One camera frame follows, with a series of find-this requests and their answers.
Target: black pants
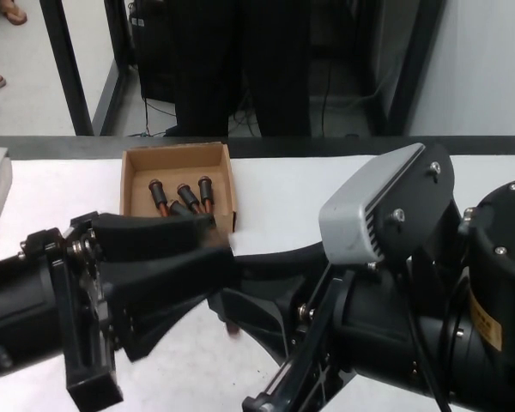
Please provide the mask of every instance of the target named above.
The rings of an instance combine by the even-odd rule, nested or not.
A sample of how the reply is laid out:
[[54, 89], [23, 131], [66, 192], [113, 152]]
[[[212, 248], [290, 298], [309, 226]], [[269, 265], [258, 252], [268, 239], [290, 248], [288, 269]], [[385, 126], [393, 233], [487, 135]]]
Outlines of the black pants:
[[262, 136], [310, 136], [310, 0], [168, 0], [185, 136], [226, 136], [240, 62]]

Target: open cardboard box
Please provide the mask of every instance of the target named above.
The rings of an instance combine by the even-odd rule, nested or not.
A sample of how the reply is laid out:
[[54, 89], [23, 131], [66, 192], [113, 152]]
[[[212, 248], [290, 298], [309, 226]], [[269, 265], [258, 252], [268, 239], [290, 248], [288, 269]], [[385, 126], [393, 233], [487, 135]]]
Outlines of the open cardboard box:
[[233, 173], [227, 145], [219, 142], [125, 151], [122, 159], [120, 214], [160, 217], [148, 189], [152, 179], [162, 182], [168, 204], [173, 200], [183, 203], [177, 193], [182, 183], [188, 184], [200, 199], [198, 180], [202, 176], [212, 179], [217, 227], [225, 233], [232, 233], [237, 213]]

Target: table surface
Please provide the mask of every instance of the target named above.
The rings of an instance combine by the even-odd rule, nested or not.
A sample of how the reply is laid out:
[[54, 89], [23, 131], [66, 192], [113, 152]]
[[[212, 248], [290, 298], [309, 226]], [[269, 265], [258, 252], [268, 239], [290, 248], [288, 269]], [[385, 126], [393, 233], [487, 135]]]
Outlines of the table surface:
[[[369, 156], [232, 160], [239, 200], [236, 254], [286, 251], [320, 240], [318, 211]], [[476, 205], [490, 191], [515, 180], [515, 156], [453, 156], [458, 207]], [[67, 228], [87, 212], [118, 212], [118, 160], [14, 161], [14, 184], [0, 222], [0, 258], [19, 250], [28, 234]], [[299, 199], [297, 209], [283, 201]], [[189, 313], [144, 360], [130, 364], [117, 353], [124, 402], [119, 411], [240, 410], [277, 366], [250, 337], [227, 336], [203, 304]], [[434, 401], [355, 378], [326, 411], [431, 411]], [[0, 379], [0, 411], [76, 411], [65, 390], [64, 363], [56, 357]]]

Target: dark equipment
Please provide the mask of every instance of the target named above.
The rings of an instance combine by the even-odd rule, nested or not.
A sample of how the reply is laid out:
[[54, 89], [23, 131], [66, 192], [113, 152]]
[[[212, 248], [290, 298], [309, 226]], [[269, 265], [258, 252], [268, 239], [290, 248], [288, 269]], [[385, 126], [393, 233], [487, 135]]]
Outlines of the dark equipment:
[[462, 218], [432, 146], [390, 185], [368, 216], [383, 256], [369, 264], [332, 265], [322, 244], [233, 257], [207, 243], [206, 214], [91, 214], [30, 235], [0, 261], [0, 376], [63, 347], [77, 407], [101, 410], [122, 400], [114, 350], [147, 356], [208, 299], [282, 364], [244, 411], [321, 410], [356, 373], [442, 410], [515, 410], [515, 182]]

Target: floor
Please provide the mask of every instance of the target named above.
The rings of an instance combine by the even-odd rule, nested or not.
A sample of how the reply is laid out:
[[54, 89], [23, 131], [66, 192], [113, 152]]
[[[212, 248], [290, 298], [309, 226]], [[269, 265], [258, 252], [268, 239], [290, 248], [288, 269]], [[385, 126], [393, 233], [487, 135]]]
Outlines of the floor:
[[[0, 15], [0, 135], [74, 135], [38, 1], [17, 0], [28, 22], [15, 27]], [[112, 47], [103, 2], [63, 0], [65, 16], [93, 115], [111, 68]]]
[[[15, 27], [0, 15], [0, 74], [8, 85], [0, 89], [0, 136], [74, 135], [57, 66], [47, 36], [40, 4], [18, 0], [27, 11], [28, 23]], [[103, 2], [63, 0], [70, 36], [93, 116], [112, 62], [112, 48]], [[312, 134], [322, 136], [322, 106], [330, 62], [312, 64], [310, 76]], [[356, 84], [344, 64], [331, 64], [328, 105], [324, 111], [326, 136], [369, 136], [361, 107], [354, 105]], [[173, 105], [150, 100], [164, 112], [175, 113]], [[238, 113], [237, 119], [244, 118]], [[175, 117], [148, 109], [148, 127], [158, 133], [175, 125]], [[231, 136], [259, 135], [255, 116], [238, 125], [231, 119]], [[123, 96], [114, 133], [139, 134], [145, 130], [145, 110], [137, 73], [132, 71]]]

